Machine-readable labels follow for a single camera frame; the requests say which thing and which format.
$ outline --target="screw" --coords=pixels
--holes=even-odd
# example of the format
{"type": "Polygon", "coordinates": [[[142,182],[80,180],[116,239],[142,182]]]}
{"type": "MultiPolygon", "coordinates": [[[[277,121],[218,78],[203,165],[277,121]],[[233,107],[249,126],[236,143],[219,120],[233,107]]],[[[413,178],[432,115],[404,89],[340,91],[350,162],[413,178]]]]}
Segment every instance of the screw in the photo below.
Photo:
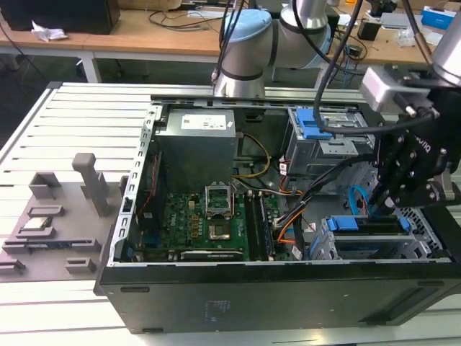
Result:
{"type": "Polygon", "coordinates": [[[411,117],[416,117],[417,111],[412,106],[406,106],[405,111],[410,115],[411,117]]]}

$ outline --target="blue box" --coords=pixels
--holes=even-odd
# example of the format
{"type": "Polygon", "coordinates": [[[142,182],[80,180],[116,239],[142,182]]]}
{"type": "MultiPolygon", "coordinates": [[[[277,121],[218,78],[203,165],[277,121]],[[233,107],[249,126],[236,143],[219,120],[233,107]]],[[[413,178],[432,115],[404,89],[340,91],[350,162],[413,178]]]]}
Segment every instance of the blue box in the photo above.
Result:
{"type": "Polygon", "coordinates": [[[446,30],[453,18],[455,18],[456,12],[447,10],[437,11],[433,7],[425,6],[421,14],[423,15],[423,19],[421,20],[423,25],[446,30]]]}

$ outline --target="open computer tower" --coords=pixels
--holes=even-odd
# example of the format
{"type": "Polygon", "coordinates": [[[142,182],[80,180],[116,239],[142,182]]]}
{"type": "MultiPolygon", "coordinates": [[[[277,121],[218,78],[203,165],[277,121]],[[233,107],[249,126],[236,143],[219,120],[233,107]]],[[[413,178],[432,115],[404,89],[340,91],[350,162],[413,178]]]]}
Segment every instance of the open computer tower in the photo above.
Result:
{"type": "MultiPolygon", "coordinates": [[[[326,183],[278,239],[298,191],[375,142],[316,133],[311,105],[153,97],[99,280],[132,333],[396,325],[461,291],[460,228],[445,208],[396,210],[363,231],[363,200],[348,195],[372,189],[369,162],[326,183]]],[[[360,100],[321,114],[382,121],[360,100]]]]}

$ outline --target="motherboard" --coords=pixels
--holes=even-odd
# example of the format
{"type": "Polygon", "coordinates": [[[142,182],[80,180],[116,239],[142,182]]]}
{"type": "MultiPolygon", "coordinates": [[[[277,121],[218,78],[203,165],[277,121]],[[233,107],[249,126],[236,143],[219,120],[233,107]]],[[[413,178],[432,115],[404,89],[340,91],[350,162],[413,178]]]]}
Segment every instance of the motherboard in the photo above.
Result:
{"type": "Polygon", "coordinates": [[[272,255],[271,226],[279,216],[274,195],[233,193],[228,199],[220,193],[208,198],[206,192],[169,193],[161,230],[141,231],[138,250],[144,260],[205,261],[212,253],[228,260],[260,260],[272,255]],[[229,207],[230,214],[210,216],[207,203],[229,207]]]}

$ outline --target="white desk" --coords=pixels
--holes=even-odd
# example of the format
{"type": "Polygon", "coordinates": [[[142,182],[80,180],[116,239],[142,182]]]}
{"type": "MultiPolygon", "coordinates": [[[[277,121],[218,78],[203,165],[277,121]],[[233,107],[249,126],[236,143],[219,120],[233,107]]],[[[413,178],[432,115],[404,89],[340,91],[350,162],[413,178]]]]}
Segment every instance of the white desk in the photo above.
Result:
{"type": "MultiPolygon", "coordinates": [[[[150,95],[176,94],[178,88],[64,84],[45,90],[0,151],[0,244],[31,196],[27,185],[35,171],[55,171],[61,182],[81,181],[71,168],[72,158],[78,151],[92,151],[106,180],[118,182],[129,172],[150,95]]],[[[211,93],[206,86],[187,88],[194,94],[211,93]]],[[[314,95],[308,89],[283,90],[287,96],[314,95]]],[[[332,97],[359,96],[325,93],[326,99],[332,97]]],[[[461,344],[461,296],[449,297],[399,327],[131,335],[110,302],[92,293],[93,286],[93,281],[0,283],[0,345],[461,344]]]]}

